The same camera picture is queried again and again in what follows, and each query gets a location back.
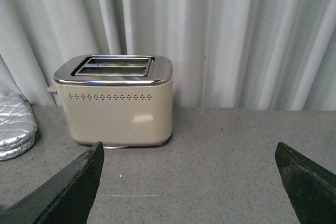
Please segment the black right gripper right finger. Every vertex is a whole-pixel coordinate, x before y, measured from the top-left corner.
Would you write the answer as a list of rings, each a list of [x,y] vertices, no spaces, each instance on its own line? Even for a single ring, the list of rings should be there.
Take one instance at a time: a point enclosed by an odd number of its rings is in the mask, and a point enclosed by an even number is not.
[[[275,160],[300,223],[335,223],[335,174],[279,142]]]

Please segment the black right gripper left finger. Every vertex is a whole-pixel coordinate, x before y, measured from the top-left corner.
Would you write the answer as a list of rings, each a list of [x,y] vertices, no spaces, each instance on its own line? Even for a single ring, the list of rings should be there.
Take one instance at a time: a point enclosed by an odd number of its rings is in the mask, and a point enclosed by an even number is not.
[[[1,212],[1,223],[86,223],[104,162],[101,142],[16,204]]]

